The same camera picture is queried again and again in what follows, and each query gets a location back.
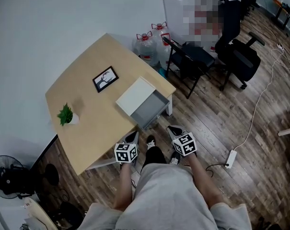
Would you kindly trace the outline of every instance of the white cable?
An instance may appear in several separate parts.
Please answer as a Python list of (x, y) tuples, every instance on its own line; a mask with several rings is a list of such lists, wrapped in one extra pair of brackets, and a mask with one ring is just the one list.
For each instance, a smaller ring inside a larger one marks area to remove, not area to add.
[[(274, 50), (277, 50), (279, 53), (280, 53), (280, 55), (279, 55), (279, 57), (275, 60), (274, 58), (273, 58), (273, 56), (272, 56), (272, 51), (274, 51)], [(257, 102), (256, 102), (256, 104), (255, 104), (255, 110), (254, 110), (254, 114), (252, 115), (252, 119), (251, 119), (251, 125), (250, 125), (250, 128), (249, 128), (249, 131), (248, 131), (248, 134), (247, 134), (247, 137), (246, 137), (246, 139), (244, 140), (244, 142), (241, 144), (241, 145), (238, 145), (237, 147), (235, 147), (234, 149), (233, 149), (233, 151), (235, 150), (235, 149), (237, 149), (238, 147), (240, 147), (240, 146), (242, 146), (246, 141), (247, 141), (247, 139), (248, 139), (248, 137), (249, 137), (249, 135), (250, 135), (250, 131), (251, 131), (251, 128), (252, 128), (252, 124), (253, 124), (253, 122), (254, 122), (254, 117), (255, 117), (255, 111), (256, 111), (256, 107), (257, 107), (257, 105), (258, 105), (258, 103), (259, 103), (259, 101), (260, 101), (260, 98), (261, 98), (261, 96), (262, 96), (262, 94), (267, 90), (267, 88), (269, 87), (269, 85), (272, 83), (272, 81), (273, 81), (273, 70), (274, 70), (274, 65), (277, 63), (277, 64), (279, 64), (279, 65), (281, 65), (281, 66), (283, 66), (285, 69), (287, 69), (287, 70), (290, 70), (290, 68), (287, 68), (285, 65), (282, 65), (282, 64), (280, 64), (280, 63), (278, 63), (277, 61), (280, 59), (280, 57), (281, 56), (284, 56), (287, 60), (290, 60), (289, 58), (287, 58), (285, 55), (284, 55), (284, 51), (283, 52), (280, 52), (278, 49), (272, 49), (271, 51), (270, 51), (270, 56), (273, 58), (273, 60), (275, 60), (274, 61), (274, 64), (271, 66), (271, 78), (270, 78), (270, 82), (269, 82), (269, 84), (266, 86), (266, 88), (260, 93), (260, 96), (259, 96), (259, 98), (258, 98), (258, 100), (257, 100)]]

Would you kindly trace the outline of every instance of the shoe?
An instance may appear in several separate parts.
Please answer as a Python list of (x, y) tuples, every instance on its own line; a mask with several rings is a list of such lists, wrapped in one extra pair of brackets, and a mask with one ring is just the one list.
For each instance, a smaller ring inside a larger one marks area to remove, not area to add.
[(147, 138), (147, 149), (155, 147), (155, 138), (153, 135), (149, 135)]
[(180, 159), (181, 159), (180, 153), (178, 153), (177, 151), (174, 151), (172, 154), (172, 157), (170, 158), (169, 164), (178, 165), (180, 162)]

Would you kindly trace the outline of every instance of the wooden floor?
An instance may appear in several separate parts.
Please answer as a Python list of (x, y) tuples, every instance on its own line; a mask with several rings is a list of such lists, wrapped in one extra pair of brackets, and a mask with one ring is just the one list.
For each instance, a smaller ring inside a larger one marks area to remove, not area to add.
[[(272, 27), (290, 57), (290, 38), (271, 26), (269, 19), (259, 11), (252, 11), (251, 16), (242, 22), (239, 40), (247, 42), (248, 32), (253, 31), (266, 42), (265, 46), (258, 43), (252, 46), (262, 61), (244, 91), (239, 89), (240, 82), (231, 76), (225, 90), (220, 92), (219, 86), (225, 76), (213, 70), (210, 73), (212, 79), (202, 77), (195, 93), (187, 100), (184, 96), (187, 89), (170, 76), (170, 82), (177, 88), (173, 95), (174, 113), (170, 117), (162, 115), (150, 130), (141, 133), (136, 166), (138, 172), (145, 160), (145, 140), (149, 134), (156, 137), (157, 145), (169, 160), (172, 148), (165, 130), (168, 125), (183, 125), (193, 132), (197, 139), (198, 158), (204, 167), (226, 161), (230, 150), (244, 141), (255, 103), (270, 81), (274, 62), (270, 52), (277, 48)], [(274, 58), (279, 56), (276, 51), (272, 54)], [(290, 67), (284, 57), (281, 60)], [(290, 227), (290, 135), (277, 135), (287, 128), (290, 128), (290, 70), (276, 64), (273, 82), (258, 104), (248, 140), (236, 150), (238, 155), (233, 167), (213, 167), (212, 179), (227, 203), (232, 207), (245, 203), (253, 226), (263, 216), (266, 220), (279, 223), (283, 229)], [(105, 155), (112, 156), (112, 150)], [(78, 177), (59, 140), (44, 155), (38, 169), (42, 172), (47, 163), (57, 167), (60, 183), (57, 187), (51, 187), (44, 182), (44, 192), (39, 196), (46, 210), (59, 207), (64, 193), (61, 188), (67, 190), (70, 202), (81, 212), (85, 212), (92, 202), (112, 205), (119, 179), (118, 164), (86, 171)]]

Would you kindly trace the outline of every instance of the black chair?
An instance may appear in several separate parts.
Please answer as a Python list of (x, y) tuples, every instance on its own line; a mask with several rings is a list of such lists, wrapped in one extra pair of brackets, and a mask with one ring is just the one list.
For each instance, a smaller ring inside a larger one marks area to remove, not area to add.
[[(167, 37), (163, 37), (163, 40), (168, 43), (172, 48), (168, 60), (166, 77), (168, 76), (169, 70), (172, 71), (169, 68), (170, 62), (172, 62), (180, 69), (180, 77), (174, 71), (172, 72), (190, 90), (189, 94), (186, 97), (188, 99), (191, 96), (199, 78), (202, 75), (207, 75), (207, 71), (213, 66), (214, 58), (200, 47), (194, 47), (188, 44), (183, 46), (182, 48), (179, 48)], [(184, 79), (187, 77), (195, 81), (192, 88), (190, 88), (184, 82)]]
[(256, 51), (250, 46), (255, 41), (262, 45), (265, 45), (265, 42), (252, 32), (249, 33), (252, 38), (246, 44), (234, 39), (240, 33), (240, 2), (223, 1), (224, 3), (219, 6), (219, 12), (224, 18), (224, 30), (222, 37), (215, 45), (215, 51), (218, 58), (226, 64), (219, 67), (227, 71), (227, 76), (220, 90), (224, 90), (231, 73), (242, 82), (241, 89), (244, 90), (247, 87), (245, 81), (249, 81), (254, 76), (261, 62)]

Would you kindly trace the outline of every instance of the white pot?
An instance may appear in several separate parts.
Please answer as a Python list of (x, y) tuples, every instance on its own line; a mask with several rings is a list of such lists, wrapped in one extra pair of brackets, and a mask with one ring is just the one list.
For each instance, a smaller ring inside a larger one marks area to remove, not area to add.
[(72, 120), (70, 121), (70, 123), (67, 123), (69, 125), (75, 125), (79, 122), (79, 116), (76, 115), (75, 113), (72, 114)]

